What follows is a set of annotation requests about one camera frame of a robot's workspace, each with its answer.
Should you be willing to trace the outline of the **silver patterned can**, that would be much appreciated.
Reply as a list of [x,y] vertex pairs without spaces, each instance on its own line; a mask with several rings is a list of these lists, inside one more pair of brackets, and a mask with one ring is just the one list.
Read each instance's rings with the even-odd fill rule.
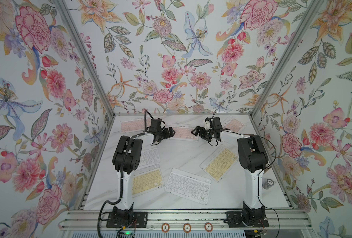
[[265,189],[265,190],[270,189],[270,188],[273,187],[274,185],[275,185],[275,182],[274,182],[274,180],[272,180],[272,179],[266,179],[266,180],[263,181],[263,183],[262,183],[262,187],[263,187],[263,189]]

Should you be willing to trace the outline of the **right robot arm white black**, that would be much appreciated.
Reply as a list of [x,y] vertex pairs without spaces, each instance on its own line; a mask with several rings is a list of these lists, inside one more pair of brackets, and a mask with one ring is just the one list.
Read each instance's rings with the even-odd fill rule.
[[239,163],[245,170],[245,199],[241,221],[247,226],[265,217],[262,203],[262,180],[268,157],[262,138],[258,135],[240,134],[223,128],[219,117],[205,118],[204,126],[195,127],[192,135],[207,142],[216,140],[237,147]]

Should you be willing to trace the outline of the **white keyboard left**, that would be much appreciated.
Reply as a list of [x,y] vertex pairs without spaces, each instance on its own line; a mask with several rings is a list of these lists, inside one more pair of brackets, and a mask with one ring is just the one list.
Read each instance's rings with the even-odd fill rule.
[[160,162],[161,159],[159,156],[158,149],[150,148],[141,152],[139,168],[159,164]]

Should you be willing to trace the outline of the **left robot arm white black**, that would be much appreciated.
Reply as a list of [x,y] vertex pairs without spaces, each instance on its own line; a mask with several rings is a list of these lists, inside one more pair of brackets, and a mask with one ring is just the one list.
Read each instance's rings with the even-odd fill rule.
[[112,163],[119,179],[119,197],[113,205],[120,210],[130,210],[133,207],[132,188],[133,175],[141,160],[142,149],[157,145],[163,140],[174,137],[176,131],[165,126],[161,119],[151,119],[151,125],[146,126],[142,133],[133,136],[121,136],[112,157]]

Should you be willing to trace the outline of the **aluminium front rail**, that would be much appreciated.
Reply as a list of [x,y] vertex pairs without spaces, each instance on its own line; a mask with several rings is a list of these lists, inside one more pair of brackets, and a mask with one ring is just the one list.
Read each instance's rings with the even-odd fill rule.
[[[212,223],[213,230],[225,230],[229,225],[225,222],[226,210],[147,210],[148,222],[144,230],[160,231],[163,223],[170,225],[170,230],[183,230],[183,225],[189,223],[191,230],[204,230],[207,222]],[[275,209],[266,210],[269,227],[272,230],[311,230],[311,220],[302,210]],[[80,210],[67,212],[65,219],[59,223],[61,231],[97,229],[98,212],[94,210]]]

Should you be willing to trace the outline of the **white keyboard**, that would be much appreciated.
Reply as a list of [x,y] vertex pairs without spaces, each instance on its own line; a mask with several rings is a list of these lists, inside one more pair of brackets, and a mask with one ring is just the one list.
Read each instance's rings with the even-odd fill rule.
[[139,168],[159,164],[160,162],[161,159],[159,156],[158,149],[150,148],[141,152]]
[[181,198],[207,205],[210,188],[210,179],[172,168],[165,191]]

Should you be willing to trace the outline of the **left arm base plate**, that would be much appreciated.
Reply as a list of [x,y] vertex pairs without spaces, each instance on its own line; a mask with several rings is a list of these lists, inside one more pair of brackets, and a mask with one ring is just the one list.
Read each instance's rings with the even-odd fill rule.
[[147,212],[134,212],[133,209],[122,210],[114,208],[108,213],[107,228],[146,228],[148,222]]

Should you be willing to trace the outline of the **pink keyboard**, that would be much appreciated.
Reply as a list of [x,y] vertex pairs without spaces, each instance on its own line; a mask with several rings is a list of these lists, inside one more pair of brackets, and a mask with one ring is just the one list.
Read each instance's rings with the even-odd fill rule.
[[171,125],[175,131],[175,135],[171,137],[173,140],[183,140],[183,141],[198,141],[199,138],[192,134],[193,128],[185,125]]
[[239,120],[233,117],[225,119],[222,124],[225,129],[229,129],[234,132],[240,132],[246,126],[244,123],[240,122]]
[[145,126],[144,119],[123,121],[120,123],[120,132],[124,133],[124,132],[143,131],[144,126]]

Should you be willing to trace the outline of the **white keyboard front centre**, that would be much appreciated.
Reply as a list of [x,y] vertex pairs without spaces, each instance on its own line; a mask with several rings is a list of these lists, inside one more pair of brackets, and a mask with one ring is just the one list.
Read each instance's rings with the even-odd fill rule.
[[210,188],[210,179],[172,168],[165,191],[181,198],[207,205]]

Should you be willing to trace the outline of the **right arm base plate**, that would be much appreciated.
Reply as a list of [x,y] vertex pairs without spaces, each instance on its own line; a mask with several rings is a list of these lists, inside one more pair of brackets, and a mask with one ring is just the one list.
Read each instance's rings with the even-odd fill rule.
[[230,228],[268,228],[269,222],[266,214],[245,211],[228,211],[225,213],[225,222]]

